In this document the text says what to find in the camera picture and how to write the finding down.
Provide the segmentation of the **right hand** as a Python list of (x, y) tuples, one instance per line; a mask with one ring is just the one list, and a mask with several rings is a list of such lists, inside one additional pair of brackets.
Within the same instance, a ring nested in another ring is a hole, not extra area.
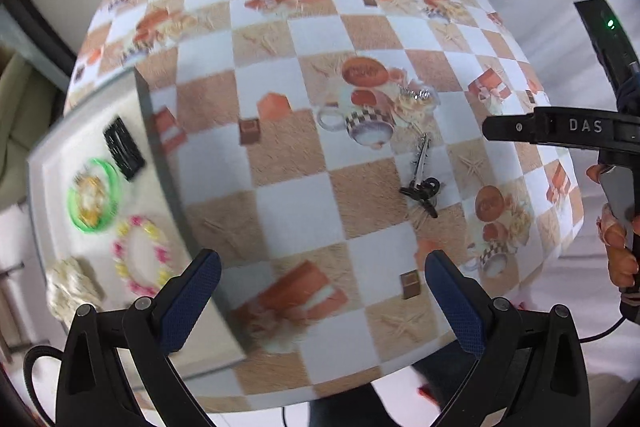
[(626, 247), (626, 229), (616, 220), (610, 205), (603, 205), (597, 227), (608, 256), (611, 282), (620, 289), (634, 286), (634, 277), (639, 274), (639, 262)]

